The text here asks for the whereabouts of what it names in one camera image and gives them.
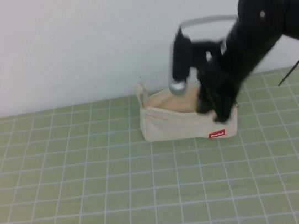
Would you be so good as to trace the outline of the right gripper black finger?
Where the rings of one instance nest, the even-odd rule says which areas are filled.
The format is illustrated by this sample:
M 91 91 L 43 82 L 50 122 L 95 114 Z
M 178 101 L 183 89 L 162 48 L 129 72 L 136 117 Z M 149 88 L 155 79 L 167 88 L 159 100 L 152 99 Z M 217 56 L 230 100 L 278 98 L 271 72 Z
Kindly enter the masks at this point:
M 222 103 L 215 105 L 214 110 L 216 117 L 213 119 L 213 121 L 217 123 L 227 122 L 231 117 L 231 111 L 233 108 L 234 103 Z
M 212 96 L 206 92 L 198 93 L 195 107 L 198 114 L 207 114 L 214 111 L 216 106 Z

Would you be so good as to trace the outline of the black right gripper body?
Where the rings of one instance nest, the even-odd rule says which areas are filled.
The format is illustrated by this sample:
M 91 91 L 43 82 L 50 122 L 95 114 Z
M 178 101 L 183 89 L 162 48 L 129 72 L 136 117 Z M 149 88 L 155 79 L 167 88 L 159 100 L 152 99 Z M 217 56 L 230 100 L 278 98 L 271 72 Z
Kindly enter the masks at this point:
M 215 105 L 236 102 L 239 85 L 235 84 L 234 72 L 226 65 L 226 54 L 236 48 L 235 37 L 219 41 L 194 41 L 191 43 L 193 65 L 200 83 L 198 93 L 208 92 Z

